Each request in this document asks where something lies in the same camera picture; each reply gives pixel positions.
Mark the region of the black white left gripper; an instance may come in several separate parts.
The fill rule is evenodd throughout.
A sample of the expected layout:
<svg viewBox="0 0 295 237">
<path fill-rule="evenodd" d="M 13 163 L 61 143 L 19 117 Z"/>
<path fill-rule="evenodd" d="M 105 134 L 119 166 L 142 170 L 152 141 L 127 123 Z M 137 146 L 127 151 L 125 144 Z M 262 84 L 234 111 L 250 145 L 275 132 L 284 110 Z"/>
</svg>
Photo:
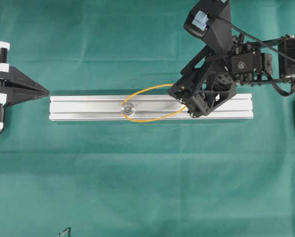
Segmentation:
<svg viewBox="0 0 295 237">
<path fill-rule="evenodd" d="M 0 88 L 16 87 L 0 93 L 0 134 L 4 129 L 4 106 L 9 107 L 30 100 L 37 100 L 49 95 L 49 91 L 36 81 L 29 78 L 16 67 L 7 63 L 10 43 L 0 41 Z"/>
</svg>

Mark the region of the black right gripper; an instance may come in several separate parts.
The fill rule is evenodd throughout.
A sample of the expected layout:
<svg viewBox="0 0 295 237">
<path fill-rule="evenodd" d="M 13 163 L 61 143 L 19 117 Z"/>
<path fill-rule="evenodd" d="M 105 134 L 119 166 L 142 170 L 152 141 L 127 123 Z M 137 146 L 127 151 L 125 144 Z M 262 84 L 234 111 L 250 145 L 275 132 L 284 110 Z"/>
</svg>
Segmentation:
<svg viewBox="0 0 295 237">
<path fill-rule="evenodd" d="M 181 71 L 168 94 L 185 105 L 193 118 L 207 116 L 237 93 L 237 86 L 262 85 L 272 75 L 272 55 L 260 45 L 234 36 L 223 51 L 205 46 Z"/>
</svg>

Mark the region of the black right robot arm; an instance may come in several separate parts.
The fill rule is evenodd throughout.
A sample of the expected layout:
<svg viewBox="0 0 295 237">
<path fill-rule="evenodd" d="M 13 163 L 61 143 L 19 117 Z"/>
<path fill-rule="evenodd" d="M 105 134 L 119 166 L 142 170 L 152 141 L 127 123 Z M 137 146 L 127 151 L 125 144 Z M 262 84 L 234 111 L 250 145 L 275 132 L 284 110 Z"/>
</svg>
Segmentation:
<svg viewBox="0 0 295 237">
<path fill-rule="evenodd" d="M 205 46 L 181 71 L 168 94 L 193 118 L 207 116 L 236 95 L 237 86 L 270 84 L 281 96 L 295 92 L 295 38 L 261 42 L 233 38 L 225 52 Z"/>
</svg>

